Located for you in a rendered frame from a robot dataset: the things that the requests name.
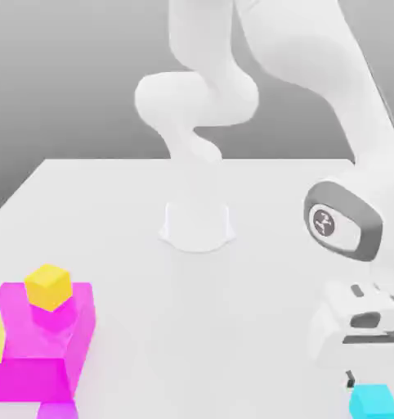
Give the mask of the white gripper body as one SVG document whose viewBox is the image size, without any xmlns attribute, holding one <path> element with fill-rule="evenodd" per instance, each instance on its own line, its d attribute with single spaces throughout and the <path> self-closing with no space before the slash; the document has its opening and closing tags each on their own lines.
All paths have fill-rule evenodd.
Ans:
<svg viewBox="0 0 394 419">
<path fill-rule="evenodd" d="M 318 304 L 309 325 L 309 358 L 324 369 L 358 371 L 390 364 L 394 300 Z"/>
</svg>

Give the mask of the small cyan cube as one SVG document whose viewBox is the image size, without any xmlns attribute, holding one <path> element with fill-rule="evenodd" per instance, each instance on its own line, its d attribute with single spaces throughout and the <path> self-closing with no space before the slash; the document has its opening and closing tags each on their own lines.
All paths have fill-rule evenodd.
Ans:
<svg viewBox="0 0 394 419">
<path fill-rule="evenodd" d="M 349 401 L 351 419 L 394 419 L 394 398 L 386 385 L 359 384 Z"/>
</svg>

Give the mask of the small yellow cube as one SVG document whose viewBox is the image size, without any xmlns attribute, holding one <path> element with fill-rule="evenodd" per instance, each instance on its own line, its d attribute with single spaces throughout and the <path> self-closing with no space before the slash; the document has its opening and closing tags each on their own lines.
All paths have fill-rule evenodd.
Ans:
<svg viewBox="0 0 394 419">
<path fill-rule="evenodd" d="M 73 295 L 68 270 L 53 264 L 43 264 L 25 279 L 25 291 L 30 304 L 53 312 Z"/>
</svg>

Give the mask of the small magenta cube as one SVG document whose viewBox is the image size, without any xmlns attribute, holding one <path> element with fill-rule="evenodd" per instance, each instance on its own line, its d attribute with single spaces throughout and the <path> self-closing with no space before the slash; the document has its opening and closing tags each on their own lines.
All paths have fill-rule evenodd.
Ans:
<svg viewBox="0 0 394 419">
<path fill-rule="evenodd" d="M 78 316 L 74 297 L 51 312 L 32 304 L 29 305 L 29 309 L 33 323 L 51 333 L 60 333 L 71 327 Z"/>
</svg>

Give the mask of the large magenta box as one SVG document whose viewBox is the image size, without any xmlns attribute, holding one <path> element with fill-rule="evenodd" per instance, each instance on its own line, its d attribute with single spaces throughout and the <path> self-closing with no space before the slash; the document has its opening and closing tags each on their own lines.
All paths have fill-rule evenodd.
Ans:
<svg viewBox="0 0 394 419">
<path fill-rule="evenodd" d="M 0 286 L 6 342 L 0 363 L 0 402 L 66 402 L 74 397 L 96 325 L 92 285 L 75 282 L 77 319 L 60 333 L 33 323 L 25 285 Z"/>
</svg>

